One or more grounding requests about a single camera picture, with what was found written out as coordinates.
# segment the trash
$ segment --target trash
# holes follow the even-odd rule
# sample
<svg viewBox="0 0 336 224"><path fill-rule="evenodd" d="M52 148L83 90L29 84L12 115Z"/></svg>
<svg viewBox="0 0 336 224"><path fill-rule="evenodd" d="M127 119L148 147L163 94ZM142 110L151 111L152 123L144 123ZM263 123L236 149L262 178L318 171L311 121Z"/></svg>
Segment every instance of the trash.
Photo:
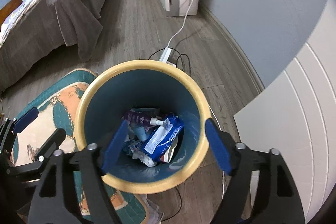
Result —
<svg viewBox="0 0 336 224"><path fill-rule="evenodd" d="M141 199L145 202L149 210L149 218L147 224L158 224L161 223L164 213L160 210L159 206L150 201L147 195L140 195Z"/></svg>
<svg viewBox="0 0 336 224"><path fill-rule="evenodd" d="M163 121L160 121L157 118L133 111L127 111L124 114L124 119L143 126L163 126L164 124Z"/></svg>
<svg viewBox="0 0 336 224"><path fill-rule="evenodd" d="M160 115L160 108L132 108L131 111L156 117Z"/></svg>
<svg viewBox="0 0 336 224"><path fill-rule="evenodd" d="M141 160L141 162L146 164L148 167L154 167L156 165L155 161L153 161L150 157L141 151L135 151L132 158Z"/></svg>
<svg viewBox="0 0 336 224"><path fill-rule="evenodd" d="M169 148L167 149L167 151L160 157L160 161L161 162L166 162L166 163L170 163L173 154L174 154L174 150L177 146L177 142L179 140L179 137L176 136L175 140L173 141L173 143L171 144L171 146L169 146Z"/></svg>
<svg viewBox="0 0 336 224"><path fill-rule="evenodd" d="M138 150L140 150L141 145L143 144L142 141L137 140L137 141L129 141L129 142L125 142L124 143L124 147L123 147L123 151L129 155L132 156L135 152L137 152Z"/></svg>
<svg viewBox="0 0 336 224"><path fill-rule="evenodd" d="M172 113L167 115L164 122L165 125L154 130L141 146L141 151L155 162L160 160L184 127L183 121Z"/></svg>
<svg viewBox="0 0 336 224"><path fill-rule="evenodd" d="M159 115L159 108L132 108L124 114L124 119L129 121L129 136L123 151L148 167L156 166L159 161L170 162L177 135L184 127L183 121L173 113L166 115L164 121L158 119Z"/></svg>
<svg viewBox="0 0 336 224"><path fill-rule="evenodd" d="M139 140L141 140L142 142L144 142L145 140L147 140L151 133L150 132L146 132L145 128L141 125L135 124L135 123L131 123L131 128L133 130L133 132L135 133L135 135L139 138Z"/></svg>

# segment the blue gripper pad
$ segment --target blue gripper pad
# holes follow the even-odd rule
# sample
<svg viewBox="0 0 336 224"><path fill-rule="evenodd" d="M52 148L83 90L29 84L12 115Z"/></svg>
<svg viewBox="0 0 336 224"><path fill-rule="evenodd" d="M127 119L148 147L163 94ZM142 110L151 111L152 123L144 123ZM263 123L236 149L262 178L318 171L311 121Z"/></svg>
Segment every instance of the blue gripper pad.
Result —
<svg viewBox="0 0 336 224"><path fill-rule="evenodd" d="M39 111L36 107L31 108L14 124L13 133L21 133L32 121L34 121L39 115Z"/></svg>
<svg viewBox="0 0 336 224"><path fill-rule="evenodd" d="M205 122L205 135L209 141L209 145L217 163L221 170L223 170L227 175L232 171L232 166L230 163L230 153L219 134L228 134L226 132L221 132L213 123L212 119L207 119Z"/></svg>
<svg viewBox="0 0 336 224"><path fill-rule="evenodd" d="M123 148L124 140L128 134L128 123L123 120L120 127L114 134L113 139L108 145L107 149L104 151L104 161L102 165L102 170L108 173L112 170L113 166L117 162L120 152Z"/></svg>

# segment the rug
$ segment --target rug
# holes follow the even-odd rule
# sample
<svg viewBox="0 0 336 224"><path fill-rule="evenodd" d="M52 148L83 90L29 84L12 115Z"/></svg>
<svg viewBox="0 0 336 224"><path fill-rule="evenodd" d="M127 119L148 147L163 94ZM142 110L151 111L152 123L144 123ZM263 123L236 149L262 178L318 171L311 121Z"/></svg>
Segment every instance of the rug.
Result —
<svg viewBox="0 0 336 224"><path fill-rule="evenodd" d="M90 70L76 69L41 93L19 113L17 118L32 107L39 110L38 118L17 135L11 155L16 166L33 162L38 149L57 128L64 128L67 133L59 148L65 153L77 150L73 138L76 110L84 92L96 77ZM80 172L75 172L75 184L82 215L91 220ZM105 188L123 224L147 223L148 208L138 195L121 192L107 184Z"/></svg>

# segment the wooden floor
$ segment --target wooden floor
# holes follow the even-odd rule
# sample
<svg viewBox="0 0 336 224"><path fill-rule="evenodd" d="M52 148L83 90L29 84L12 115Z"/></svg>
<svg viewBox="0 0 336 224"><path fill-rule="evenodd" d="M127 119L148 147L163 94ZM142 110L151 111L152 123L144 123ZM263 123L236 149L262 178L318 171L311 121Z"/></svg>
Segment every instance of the wooden floor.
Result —
<svg viewBox="0 0 336 224"><path fill-rule="evenodd" d="M167 18L159 0L106 0L100 22L104 29L89 62L80 62L77 46L62 46L52 51L19 82L5 90L2 102L5 114L10 106L10 118L15 117L42 91L77 67L102 73L128 60L147 59L166 46L170 37L180 29L183 17ZM230 45L201 15L189 16L185 28L171 43L171 47L189 55L191 77L202 88L222 130L239 140L233 115L255 98L258 91ZM153 59L158 60L159 56L156 54ZM183 200L182 210L164 223L210 223L222 196L222 172L211 152L178 189ZM150 195L149 199L165 212L164 218L179 209L176 189ZM245 217L249 215L250 207L248 200Z"/></svg>

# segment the blue plastic package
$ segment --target blue plastic package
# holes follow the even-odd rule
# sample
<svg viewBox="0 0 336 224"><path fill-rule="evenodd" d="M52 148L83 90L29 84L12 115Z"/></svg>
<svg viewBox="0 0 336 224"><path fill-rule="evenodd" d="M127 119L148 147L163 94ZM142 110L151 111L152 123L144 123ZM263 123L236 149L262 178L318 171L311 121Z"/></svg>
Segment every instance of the blue plastic package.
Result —
<svg viewBox="0 0 336 224"><path fill-rule="evenodd" d="M141 151L153 161L159 161L161 155L167 151L183 127L183 121L178 116L170 113L165 119L165 126L153 131L151 136L141 146Z"/></svg>

